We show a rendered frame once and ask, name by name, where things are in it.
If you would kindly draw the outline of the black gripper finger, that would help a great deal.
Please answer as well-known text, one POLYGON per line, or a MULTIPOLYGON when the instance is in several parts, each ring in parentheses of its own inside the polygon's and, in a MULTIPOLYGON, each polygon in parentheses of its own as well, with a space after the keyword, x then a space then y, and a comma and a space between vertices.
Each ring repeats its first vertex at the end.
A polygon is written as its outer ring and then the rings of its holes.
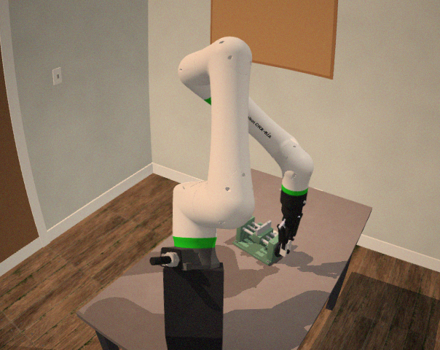
POLYGON ((296 232, 298 230, 302 215, 303 215, 303 213, 301 213, 298 217, 294 218, 294 223, 292 225, 292 229, 290 230, 289 239, 288 239, 288 250, 290 250, 290 251, 291 251, 291 243, 292 243, 292 241, 294 241, 293 237, 296 236, 296 232))
POLYGON ((278 228, 278 242, 281 243, 280 254, 282 256, 284 256, 284 257, 286 256, 287 249, 288 249, 288 239, 289 239, 290 230, 292 229, 292 225, 294 223, 294 220, 291 219, 290 220, 290 225, 289 225, 289 227, 287 227, 287 226, 285 226, 285 220, 286 219, 283 219, 281 224, 277 225, 277 228, 278 228))

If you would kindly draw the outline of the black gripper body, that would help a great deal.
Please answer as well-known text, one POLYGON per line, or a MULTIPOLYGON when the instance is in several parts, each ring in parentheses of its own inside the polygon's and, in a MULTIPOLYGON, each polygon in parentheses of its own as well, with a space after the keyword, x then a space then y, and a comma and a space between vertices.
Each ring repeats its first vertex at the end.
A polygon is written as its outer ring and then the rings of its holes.
POLYGON ((295 217, 298 217, 302 213, 302 208, 300 208, 300 209, 289 209, 289 208, 285 207, 282 204, 281 211, 283 213, 282 221, 283 221, 283 219, 286 219, 285 220, 285 226, 289 227, 290 220, 291 219, 294 220, 295 217))

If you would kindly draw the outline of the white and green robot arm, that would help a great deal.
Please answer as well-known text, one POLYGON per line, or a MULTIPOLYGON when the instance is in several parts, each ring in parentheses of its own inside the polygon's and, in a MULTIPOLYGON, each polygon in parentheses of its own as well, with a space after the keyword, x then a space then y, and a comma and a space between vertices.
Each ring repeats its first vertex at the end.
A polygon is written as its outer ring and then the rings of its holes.
POLYGON ((151 265, 183 271, 220 266, 215 250, 217 228, 239 228, 254 212, 248 132, 280 166, 280 202, 290 209, 307 203, 313 160, 250 98, 251 63, 249 46, 227 36, 179 64, 181 82, 211 105, 208 181, 175 186, 174 246, 161 248, 160 257, 150 258, 151 265))

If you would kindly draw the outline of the green clamp slide with handwheel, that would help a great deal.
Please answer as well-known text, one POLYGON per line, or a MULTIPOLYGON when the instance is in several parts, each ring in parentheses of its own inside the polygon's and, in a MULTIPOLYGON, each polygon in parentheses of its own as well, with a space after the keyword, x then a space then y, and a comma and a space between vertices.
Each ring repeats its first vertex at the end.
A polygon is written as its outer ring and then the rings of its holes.
POLYGON ((278 242, 278 232, 271 228, 271 223, 272 221, 256 224, 252 215, 244 226, 237 228, 236 240, 232 243, 264 264, 270 265, 282 256, 279 254, 281 243, 278 242))

